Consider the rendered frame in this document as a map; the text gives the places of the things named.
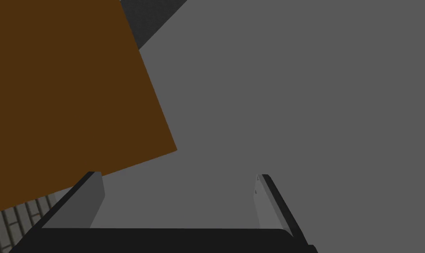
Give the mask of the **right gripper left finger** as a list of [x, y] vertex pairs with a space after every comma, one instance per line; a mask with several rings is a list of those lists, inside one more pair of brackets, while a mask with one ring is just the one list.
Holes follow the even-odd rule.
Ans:
[[101, 172], [88, 171], [40, 219], [40, 228], [90, 228], [104, 197]]

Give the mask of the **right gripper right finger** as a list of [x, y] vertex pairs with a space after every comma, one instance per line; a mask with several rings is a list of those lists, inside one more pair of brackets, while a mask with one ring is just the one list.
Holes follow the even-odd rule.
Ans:
[[283, 229], [294, 238], [304, 237], [298, 222], [268, 174], [256, 175], [253, 199], [259, 228]]

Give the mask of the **brown door leaf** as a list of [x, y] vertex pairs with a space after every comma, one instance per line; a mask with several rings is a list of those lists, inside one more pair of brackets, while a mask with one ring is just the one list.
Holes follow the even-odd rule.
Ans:
[[174, 151], [120, 0], [0, 0], [0, 211]]

